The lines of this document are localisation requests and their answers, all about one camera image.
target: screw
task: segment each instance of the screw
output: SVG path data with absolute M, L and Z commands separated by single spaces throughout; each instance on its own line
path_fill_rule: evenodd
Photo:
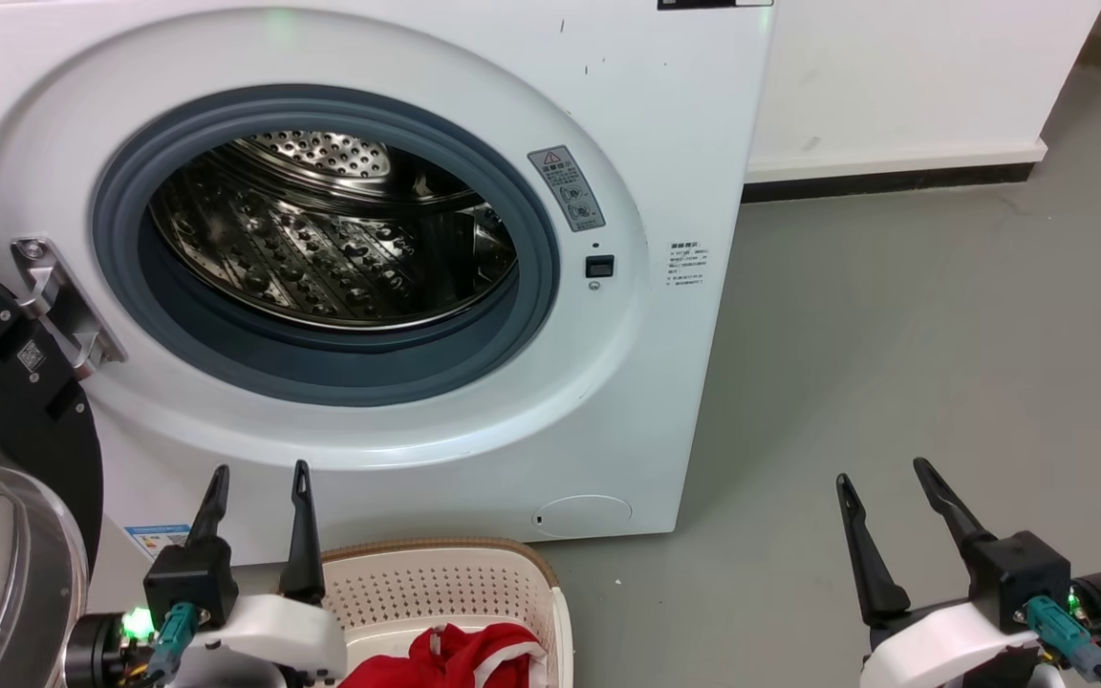
M 19 248 L 19 252 L 22 252 L 26 258 L 31 258 L 35 261 L 36 258 L 44 256 L 45 248 L 40 244 L 40 241 L 30 241 Z

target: laundry basket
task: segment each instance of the laundry basket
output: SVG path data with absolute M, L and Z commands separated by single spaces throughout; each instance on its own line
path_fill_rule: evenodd
M 559 580 L 511 539 L 394 539 L 323 555 L 323 604 L 346 636 L 348 671 L 375 655 L 406 656 L 432 626 L 478 631 L 519 623 L 547 652 L 549 688 L 571 688 L 571 619 Z

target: teal cable connector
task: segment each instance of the teal cable connector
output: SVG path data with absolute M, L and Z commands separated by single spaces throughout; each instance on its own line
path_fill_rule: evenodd
M 1098 682 L 1095 669 L 1101 666 L 1101 647 L 1093 644 L 1090 632 L 1062 607 L 1051 598 L 1032 598 L 1026 602 L 1026 625 L 1045 645 L 1065 655 L 1087 684 Z
M 198 609 L 189 602 L 173 604 L 164 618 L 159 640 L 155 642 L 155 654 L 148 662 L 149 676 L 156 676 L 159 685 L 172 682 L 181 666 L 181 655 L 193 642 L 198 632 Z

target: washing machine door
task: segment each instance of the washing machine door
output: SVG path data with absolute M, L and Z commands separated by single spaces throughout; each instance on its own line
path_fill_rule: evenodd
M 100 537 L 100 447 L 58 343 L 0 284 L 0 685 L 52 685 Z

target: warning label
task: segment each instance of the warning label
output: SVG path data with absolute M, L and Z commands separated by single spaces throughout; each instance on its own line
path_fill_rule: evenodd
M 550 187 L 555 199 L 559 200 L 559 208 L 568 218 L 573 231 L 606 227 L 598 197 L 593 196 L 589 182 L 576 166 L 576 159 L 568 152 L 567 145 L 534 151 L 530 153 L 530 162 Z
M 665 261 L 665 286 L 704 284 L 707 258 L 707 249 L 699 247 L 699 241 L 672 241 Z
M 127 528 L 127 535 L 134 540 L 135 545 L 150 558 L 155 558 L 161 554 L 161 549 L 168 545 L 184 545 L 189 536 L 189 526 L 186 524 L 174 525 L 134 525 Z

